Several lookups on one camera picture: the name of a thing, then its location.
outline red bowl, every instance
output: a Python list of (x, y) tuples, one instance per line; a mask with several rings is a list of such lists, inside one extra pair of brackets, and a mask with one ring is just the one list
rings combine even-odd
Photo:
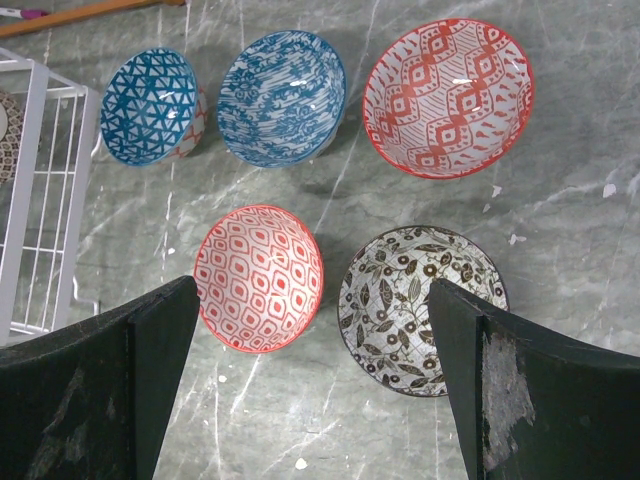
[(534, 80), (518, 43), (478, 20), (441, 20), (382, 55), (363, 98), (373, 146), (423, 178), (470, 175), (504, 155), (531, 116)]
[(270, 205), (234, 210), (204, 239), (194, 277), (209, 330), (243, 352), (293, 342), (320, 306), (322, 255), (309, 229)]

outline brown patterned plate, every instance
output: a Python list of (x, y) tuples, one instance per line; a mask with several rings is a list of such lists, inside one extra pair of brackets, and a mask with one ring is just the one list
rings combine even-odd
[(0, 184), (16, 174), (23, 114), (13, 96), (0, 90)]
[(491, 259), (439, 227), (401, 227), (379, 235), (358, 252), (342, 280), (338, 319), (344, 343), (370, 376), (398, 393), (447, 394), (429, 324), (434, 278), (509, 309)]

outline blue rim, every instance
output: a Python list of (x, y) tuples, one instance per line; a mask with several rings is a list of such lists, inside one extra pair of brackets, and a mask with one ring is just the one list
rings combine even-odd
[(333, 46), (329, 42), (327, 42), (324, 38), (322, 38), (319, 35), (316, 35), (315, 33), (307, 32), (305, 30), (279, 30), (277, 32), (272, 32), (272, 33), (270, 33), (268, 35), (265, 35), (264, 37), (260, 37), (258, 40), (253, 42), (251, 45), (249, 45), (247, 48), (245, 48), (242, 52), (240, 52), (240, 54), (234, 59), (234, 61), (231, 63), (231, 65), (227, 69), (227, 73), (225, 73), (224, 77), (222, 78), (222, 84), (220, 85), (220, 90), (218, 91), (218, 101), (216, 102), (216, 122), (218, 123), (218, 125), (220, 125), (220, 109), (219, 109), (219, 105), (220, 105), (220, 99), (222, 98), (222, 89), (224, 88), (225, 80), (229, 76), (229, 72), (231, 71), (233, 66), (238, 62), (240, 57), (242, 57), (244, 52), (249, 50), (251, 47), (253, 47), (254, 45), (259, 44), (265, 38), (269, 38), (269, 37), (271, 37), (273, 35), (279, 35), (279, 34), (282, 34), (282, 33), (304, 33), (305, 35), (310, 35), (310, 36), (315, 37), (318, 40), (320, 40), (320, 42), (323, 45), (326, 45), (335, 54), (336, 58), (338, 59), (338, 63), (340, 64), (340, 68), (342, 69), (342, 73), (344, 74), (343, 75), (343, 79), (342, 79), (342, 86), (344, 88), (344, 96), (342, 97), (342, 104), (340, 105), (340, 115), (338, 115), (338, 117), (336, 118), (335, 124), (333, 125), (333, 127), (331, 128), (329, 133), (322, 139), (321, 142), (318, 143), (318, 146), (314, 147), (313, 150), (311, 150), (309, 153), (305, 154), (304, 156), (298, 157), (298, 158), (294, 157), (295, 159), (291, 160), (291, 161), (288, 161), (286, 163), (286, 165), (267, 165), (267, 166), (262, 166), (262, 165), (256, 165), (255, 163), (250, 162), (249, 160), (241, 157), (240, 155), (238, 155), (237, 152), (234, 151), (234, 149), (229, 145), (229, 142), (227, 141), (227, 136), (225, 135), (225, 132), (222, 129), (220, 129), (220, 134), (222, 135), (222, 140), (224, 141), (224, 143), (227, 146), (227, 148), (229, 150), (231, 150), (231, 152), (236, 157), (238, 157), (240, 160), (242, 160), (243, 162), (248, 163), (249, 165), (253, 165), (254, 167), (260, 167), (260, 168), (286, 168), (286, 167), (291, 167), (293, 165), (297, 165), (298, 163), (303, 162), (304, 160), (306, 160), (306, 159), (312, 157), (313, 155), (315, 155), (318, 152), (318, 150), (327, 142), (327, 140), (329, 140), (337, 132), (338, 128), (340, 127), (340, 123), (342, 122), (342, 119), (344, 117), (345, 106), (346, 106), (346, 103), (347, 103), (347, 95), (348, 95), (347, 69), (344, 68), (344, 62), (342, 61), (342, 58), (340, 57), (340, 55), (338, 54), (336, 49), (333, 48)]
[[(176, 142), (176, 144), (173, 145), (166, 153), (162, 154), (160, 157), (156, 158), (155, 160), (152, 160), (152, 161), (147, 162), (147, 163), (132, 164), (132, 163), (125, 162), (124, 160), (121, 160), (120, 158), (118, 158), (118, 156), (111, 151), (111, 149), (109, 148), (109, 145), (107, 145), (107, 143), (104, 142), (104, 144), (107, 147), (107, 150), (109, 150), (109, 153), (111, 154), (111, 156), (114, 157), (116, 160), (118, 160), (120, 163), (123, 163), (124, 165), (127, 165), (128, 167), (136, 167), (136, 168), (148, 167), (149, 165), (153, 165), (154, 163), (158, 163), (163, 158), (166, 158), (167, 156), (169, 156), (169, 154), (173, 151), (173, 149), (182, 143), (182, 140), (184, 140), (184, 136), (187, 134), (187, 132), (189, 131), (189, 128), (191, 128), (191, 125), (193, 125), (193, 121), (195, 120), (196, 108), (198, 106), (198, 99), (199, 99), (199, 96), (200, 96), (200, 87), (198, 85), (198, 79), (196, 78), (196, 73), (193, 70), (193, 67), (191, 66), (191, 63), (189, 62), (189, 60), (187, 60), (187, 58), (182, 53), (180, 53), (177, 50), (174, 50), (172, 48), (155, 47), (155, 48), (148, 48), (146, 50), (142, 50), (142, 51), (136, 53), (135, 55), (130, 57), (126, 62), (124, 62), (122, 65), (120, 65), (118, 70), (116, 70), (116, 73), (114, 73), (113, 76), (111, 77), (111, 80), (109, 80), (109, 82), (107, 83), (107, 86), (105, 87), (105, 91), (113, 83), (113, 81), (115, 80), (116, 76), (118, 76), (118, 73), (120, 73), (120, 70), (125, 65), (127, 65), (129, 62), (131, 62), (134, 58), (137, 58), (137, 57), (139, 57), (140, 55), (142, 55), (144, 53), (158, 52), (159, 50), (162, 50), (163, 52), (171, 52), (171, 53), (174, 53), (175, 55), (178, 55), (179, 57), (181, 57), (183, 59), (185, 66), (189, 69), (189, 73), (191, 73), (191, 77), (193, 78), (193, 83), (194, 83), (195, 88), (196, 88), (196, 94), (195, 94), (195, 97), (194, 97), (194, 103), (191, 106), (191, 108), (193, 109), (193, 115), (191, 115), (191, 120), (189, 121), (189, 123), (187, 124), (186, 128), (184, 129), (184, 132), (182, 132), (182, 134), (180, 135), (180, 140), (178, 140), (178, 142)], [(104, 133), (103, 133), (104, 129), (102, 128), (102, 112), (104, 110), (104, 97), (105, 96), (103, 95), (102, 96), (102, 102), (100, 102), (100, 133), (102, 134), (103, 138), (104, 138)]]

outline purple handle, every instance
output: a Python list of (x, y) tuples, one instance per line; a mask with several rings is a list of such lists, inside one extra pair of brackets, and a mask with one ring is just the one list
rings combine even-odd
[(32, 20), (34, 18), (45, 17), (49, 15), (49, 13), (44, 10), (22, 10), (20, 15), (26, 20)]

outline white wire rack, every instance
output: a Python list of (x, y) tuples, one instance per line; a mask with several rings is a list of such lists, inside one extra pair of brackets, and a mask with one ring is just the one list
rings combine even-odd
[(64, 327), (100, 98), (0, 48), (0, 88), (24, 107), (16, 176), (0, 185), (0, 346)]

